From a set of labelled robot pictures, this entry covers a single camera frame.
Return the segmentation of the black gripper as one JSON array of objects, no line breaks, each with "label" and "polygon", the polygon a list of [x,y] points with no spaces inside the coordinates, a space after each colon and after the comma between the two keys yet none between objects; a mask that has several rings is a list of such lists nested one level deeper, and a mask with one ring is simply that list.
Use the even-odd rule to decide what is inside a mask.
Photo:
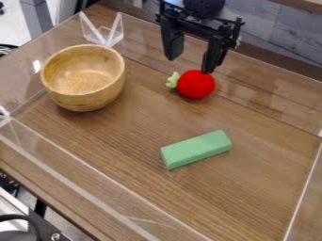
[{"label": "black gripper", "polygon": [[226,6],[226,0],[158,0],[163,53],[170,61],[183,53],[185,33],[210,38],[202,73],[222,65],[227,47],[241,43],[245,18]]}]

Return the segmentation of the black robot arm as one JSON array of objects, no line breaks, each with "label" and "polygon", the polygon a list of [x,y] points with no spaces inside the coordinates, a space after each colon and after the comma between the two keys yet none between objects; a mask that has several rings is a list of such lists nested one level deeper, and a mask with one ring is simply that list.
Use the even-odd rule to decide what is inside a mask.
[{"label": "black robot arm", "polygon": [[243,17],[226,11],[226,0],[158,0],[158,4],[165,56],[170,61],[181,56],[186,33],[199,36],[207,39],[202,73],[213,73],[227,51],[241,44]]}]

